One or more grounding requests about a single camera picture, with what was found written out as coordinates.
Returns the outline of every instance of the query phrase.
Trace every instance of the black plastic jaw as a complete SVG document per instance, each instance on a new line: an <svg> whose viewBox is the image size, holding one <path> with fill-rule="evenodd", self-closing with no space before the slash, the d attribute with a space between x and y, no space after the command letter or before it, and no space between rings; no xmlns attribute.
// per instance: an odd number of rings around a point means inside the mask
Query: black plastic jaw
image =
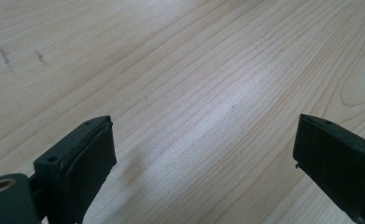
<svg viewBox="0 0 365 224"><path fill-rule="evenodd" d="M82 223L115 164L110 117L82 123L34 162L30 178L0 177L0 223Z"/></svg>
<svg viewBox="0 0 365 224"><path fill-rule="evenodd" d="M351 219L365 223L365 139L301 115L293 158Z"/></svg>

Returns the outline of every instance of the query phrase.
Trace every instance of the metal ring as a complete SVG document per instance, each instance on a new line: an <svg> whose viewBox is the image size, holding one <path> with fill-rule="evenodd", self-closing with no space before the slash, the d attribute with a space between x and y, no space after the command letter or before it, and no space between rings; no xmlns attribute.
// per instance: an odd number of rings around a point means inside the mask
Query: metal ring
<svg viewBox="0 0 365 224"><path fill-rule="evenodd" d="M16 183L16 180L13 178L5 178L0 180L0 192L6 189L9 189Z"/></svg>

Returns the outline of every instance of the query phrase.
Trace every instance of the scratch mark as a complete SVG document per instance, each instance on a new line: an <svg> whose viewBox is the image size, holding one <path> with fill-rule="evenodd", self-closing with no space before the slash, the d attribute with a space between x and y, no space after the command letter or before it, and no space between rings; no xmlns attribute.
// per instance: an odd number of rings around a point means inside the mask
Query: scratch mark
<svg viewBox="0 0 365 224"><path fill-rule="evenodd" d="M43 64L45 64L45 65L49 65L46 61L45 61L45 59L43 58L43 55L39 52L39 51L35 51L35 53L36 53L36 56L37 56L37 59L39 59L39 61L40 62L42 62Z"/></svg>
<svg viewBox="0 0 365 224"><path fill-rule="evenodd" d="M5 61L5 64L7 65L8 69L10 70L10 72L13 74L13 75L16 75L13 71L13 69L11 68L10 66L10 59L8 58L8 53L1 47L0 45L0 53L2 55L2 58L4 59Z"/></svg>

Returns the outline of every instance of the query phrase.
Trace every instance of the table surface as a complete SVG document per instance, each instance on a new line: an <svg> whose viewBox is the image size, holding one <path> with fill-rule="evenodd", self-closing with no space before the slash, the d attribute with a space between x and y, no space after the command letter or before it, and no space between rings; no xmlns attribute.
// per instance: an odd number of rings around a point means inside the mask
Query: table surface
<svg viewBox="0 0 365 224"><path fill-rule="evenodd" d="M0 175L113 119L85 223L351 223L301 113L365 138L365 1L0 0Z"/></svg>

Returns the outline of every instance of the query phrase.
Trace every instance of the black plastic part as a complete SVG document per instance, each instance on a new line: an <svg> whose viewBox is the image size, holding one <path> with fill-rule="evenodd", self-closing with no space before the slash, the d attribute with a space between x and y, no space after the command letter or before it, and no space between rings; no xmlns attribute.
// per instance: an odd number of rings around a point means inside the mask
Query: black plastic part
<svg viewBox="0 0 365 224"><path fill-rule="evenodd" d="M45 191L39 187L36 175L32 175L29 178L29 182L31 187L31 193L34 198L37 220L42 220L48 212L48 198L45 195Z"/></svg>
<svg viewBox="0 0 365 224"><path fill-rule="evenodd" d="M301 115L293 158L351 219L365 223L365 139Z"/></svg>
<svg viewBox="0 0 365 224"><path fill-rule="evenodd" d="M26 175L0 176L0 224L37 224Z"/></svg>
<svg viewBox="0 0 365 224"><path fill-rule="evenodd" d="M115 164L109 116L86 121L40 156L34 167L49 223L82 223Z"/></svg>

